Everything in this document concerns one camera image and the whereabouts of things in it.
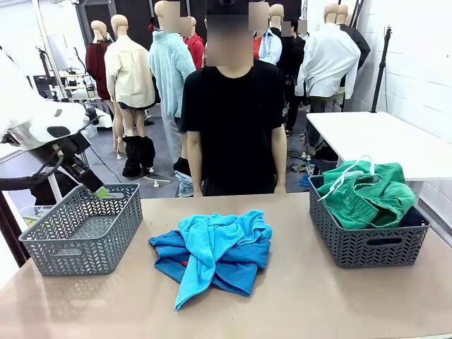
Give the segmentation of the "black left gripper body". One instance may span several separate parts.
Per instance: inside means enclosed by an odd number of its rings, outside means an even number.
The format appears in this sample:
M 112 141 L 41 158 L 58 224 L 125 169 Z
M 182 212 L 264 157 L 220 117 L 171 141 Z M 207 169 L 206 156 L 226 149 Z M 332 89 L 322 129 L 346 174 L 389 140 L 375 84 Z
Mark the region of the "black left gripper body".
M 56 141 L 58 151 L 64 156 L 62 167 L 79 183 L 88 187 L 93 193 L 102 187 L 102 181 L 78 156 L 89 148 L 90 142 L 82 133 L 60 138 Z

